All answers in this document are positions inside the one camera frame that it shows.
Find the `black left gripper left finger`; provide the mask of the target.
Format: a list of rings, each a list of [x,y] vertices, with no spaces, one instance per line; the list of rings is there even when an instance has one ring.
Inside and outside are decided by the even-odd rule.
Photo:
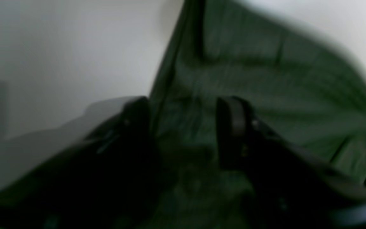
[[[82,141],[0,191],[0,228],[111,229],[142,222],[158,199],[150,104],[138,97]]]

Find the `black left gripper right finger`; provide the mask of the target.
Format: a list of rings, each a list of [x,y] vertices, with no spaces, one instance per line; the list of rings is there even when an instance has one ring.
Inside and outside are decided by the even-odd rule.
[[[284,140],[239,97],[219,97],[219,164],[253,186],[242,200],[258,229],[366,229],[366,187]]]

